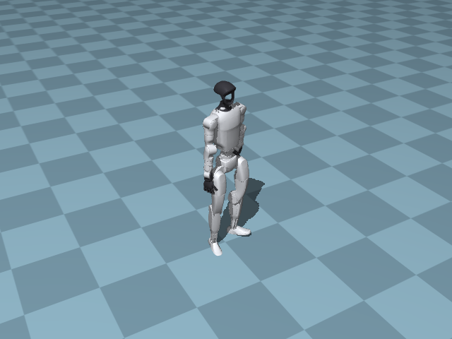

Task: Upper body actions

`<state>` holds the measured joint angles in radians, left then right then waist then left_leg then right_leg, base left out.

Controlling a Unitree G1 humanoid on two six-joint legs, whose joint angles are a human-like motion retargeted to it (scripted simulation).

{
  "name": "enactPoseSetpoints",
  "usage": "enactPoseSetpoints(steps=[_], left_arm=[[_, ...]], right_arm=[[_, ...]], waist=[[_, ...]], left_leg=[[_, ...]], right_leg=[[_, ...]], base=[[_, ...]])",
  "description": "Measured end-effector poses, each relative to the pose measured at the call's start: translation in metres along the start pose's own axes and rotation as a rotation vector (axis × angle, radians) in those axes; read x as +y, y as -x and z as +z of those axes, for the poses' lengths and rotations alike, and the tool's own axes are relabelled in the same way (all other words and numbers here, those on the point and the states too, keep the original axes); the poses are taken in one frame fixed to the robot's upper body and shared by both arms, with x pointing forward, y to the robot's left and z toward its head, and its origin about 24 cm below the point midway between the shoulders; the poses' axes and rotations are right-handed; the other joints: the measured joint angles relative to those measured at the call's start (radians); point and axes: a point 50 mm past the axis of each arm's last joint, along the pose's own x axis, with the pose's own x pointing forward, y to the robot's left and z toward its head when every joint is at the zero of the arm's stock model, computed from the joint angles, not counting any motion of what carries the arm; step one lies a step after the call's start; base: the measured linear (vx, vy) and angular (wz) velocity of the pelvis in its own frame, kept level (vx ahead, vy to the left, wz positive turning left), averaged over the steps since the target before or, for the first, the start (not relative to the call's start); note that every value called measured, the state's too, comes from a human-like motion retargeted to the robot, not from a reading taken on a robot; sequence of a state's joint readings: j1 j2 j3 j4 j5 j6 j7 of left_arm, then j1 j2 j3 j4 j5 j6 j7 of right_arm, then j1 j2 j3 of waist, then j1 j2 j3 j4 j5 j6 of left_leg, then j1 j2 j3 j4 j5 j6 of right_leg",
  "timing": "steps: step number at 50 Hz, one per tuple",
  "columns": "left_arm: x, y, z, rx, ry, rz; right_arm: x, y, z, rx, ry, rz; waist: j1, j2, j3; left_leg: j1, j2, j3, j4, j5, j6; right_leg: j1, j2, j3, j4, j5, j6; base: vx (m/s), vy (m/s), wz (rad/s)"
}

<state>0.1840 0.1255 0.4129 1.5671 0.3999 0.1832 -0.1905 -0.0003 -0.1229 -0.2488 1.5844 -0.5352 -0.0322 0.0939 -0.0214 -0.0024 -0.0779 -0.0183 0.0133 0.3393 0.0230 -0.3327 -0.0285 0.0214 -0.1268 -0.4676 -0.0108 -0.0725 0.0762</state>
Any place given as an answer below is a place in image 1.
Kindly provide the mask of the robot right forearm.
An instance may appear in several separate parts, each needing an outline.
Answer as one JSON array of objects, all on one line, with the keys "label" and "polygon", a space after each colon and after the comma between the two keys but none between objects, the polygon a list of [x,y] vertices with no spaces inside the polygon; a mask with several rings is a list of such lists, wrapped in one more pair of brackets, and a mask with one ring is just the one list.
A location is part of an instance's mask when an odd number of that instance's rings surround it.
[{"label": "robot right forearm", "polygon": [[210,179],[210,173],[213,172],[213,160],[214,160],[214,156],[209,155],[209,153],[210,153],[210,151],[209,151],[208,147],[206,146],[204,149],[204,153],[203,153],[203,159],[204,159],[203,176],[208,179]]}]

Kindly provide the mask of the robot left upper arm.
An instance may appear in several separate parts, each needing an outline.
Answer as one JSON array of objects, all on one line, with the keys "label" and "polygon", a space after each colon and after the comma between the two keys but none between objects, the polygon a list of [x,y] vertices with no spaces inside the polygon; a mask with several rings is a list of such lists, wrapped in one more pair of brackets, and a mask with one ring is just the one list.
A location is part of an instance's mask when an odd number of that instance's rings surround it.
[{"label": "robot left upper arm", "polygon": [[239,102],[236,102],[235,105],[237,105],[237,106],[240,108],[240,110],[241,110],[240,136],[242,136],[242,135],[244,135],[244,133],[245,133],[245,131],[246,131],[246,126],[243,124],[243,121],[244,121],[244,114],[245,114],[245,112],[246,112],[246,106],[243,105],[243,104],[241,104],[241,103],[239,103]]}]

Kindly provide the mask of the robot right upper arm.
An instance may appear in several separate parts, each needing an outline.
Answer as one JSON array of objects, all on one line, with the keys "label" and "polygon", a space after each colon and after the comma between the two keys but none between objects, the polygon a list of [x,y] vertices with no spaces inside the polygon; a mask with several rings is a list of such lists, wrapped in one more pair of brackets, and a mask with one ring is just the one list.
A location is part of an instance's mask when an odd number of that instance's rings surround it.
[{"label": "robot right upper arm", "polygon": [[217,153],[216,145],[213,145],[215,129],[217,128],[217,126],[218,117],[214,114],[206,117],[203,120],[205,147],[208,147],[210,151],[209,155],[214,155]]}]

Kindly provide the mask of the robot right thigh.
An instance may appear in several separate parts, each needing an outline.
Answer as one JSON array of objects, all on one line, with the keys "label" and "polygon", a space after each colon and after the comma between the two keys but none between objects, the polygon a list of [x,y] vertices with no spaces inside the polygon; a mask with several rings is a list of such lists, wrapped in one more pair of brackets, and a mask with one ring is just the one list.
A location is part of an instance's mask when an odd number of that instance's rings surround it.
[{"label": "robot right thigh", "polygon": [[221,165],[217,165],[213,169],[213,183],[214,186],[218,189],[217,191],[213,188],[214,194],[212,193],[212,212],[215,216],[216,213],[221,215],[222,207],[226,194],[226,176],[223,173],[223,168]]}]

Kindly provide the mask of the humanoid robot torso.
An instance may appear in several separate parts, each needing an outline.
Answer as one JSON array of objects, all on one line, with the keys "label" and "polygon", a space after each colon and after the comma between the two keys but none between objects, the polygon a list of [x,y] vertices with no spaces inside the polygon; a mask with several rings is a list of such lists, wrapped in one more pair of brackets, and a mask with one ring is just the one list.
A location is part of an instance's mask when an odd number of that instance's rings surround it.
[{"label": "humanoid robot torso", "polygon": [[224,174],[231,172],[237,166],[237,156],[233,151],[238,146],[241,126],[240,108],[234,103],[230,106],[232,109],[228,112],[220,111],[225,109],[221,107],[219,110],[215,108],[210,113],[218,117],[213,143],[217,149],[221,150],[215,161],[216,166],[222,166]]}]

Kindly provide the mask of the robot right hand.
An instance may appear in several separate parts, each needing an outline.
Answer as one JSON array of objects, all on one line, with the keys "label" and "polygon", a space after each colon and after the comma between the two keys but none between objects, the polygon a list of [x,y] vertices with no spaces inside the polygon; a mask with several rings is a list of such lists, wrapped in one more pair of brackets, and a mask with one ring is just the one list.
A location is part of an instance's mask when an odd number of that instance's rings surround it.
[{"label": "robot right hand", "polygon": [[205,179],[205,181],[204,181],[204,183],[203,183],[203,185],[204,185],[204,191],[207,191],[207,192],[210,192],[210,194],[211,193],[215,193],[214,192],[214,190],[213,190],[213,188],[217,191],[218,189],[213,185],[213,173],[211,172],[210,173],[210,179],[208,179],[208,178],[205,178],[204,177],[204,179]]}]

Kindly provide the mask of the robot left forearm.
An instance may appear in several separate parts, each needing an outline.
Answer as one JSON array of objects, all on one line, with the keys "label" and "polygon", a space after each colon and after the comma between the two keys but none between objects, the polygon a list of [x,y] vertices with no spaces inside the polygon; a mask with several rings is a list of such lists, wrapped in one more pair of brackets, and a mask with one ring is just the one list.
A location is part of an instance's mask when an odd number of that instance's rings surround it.
[{"label": "robot left forearm", "polygon": [[244,135],[239,137],[238,146],[234,148],[237,152],[239,152],[239,149],[244,145]]}]

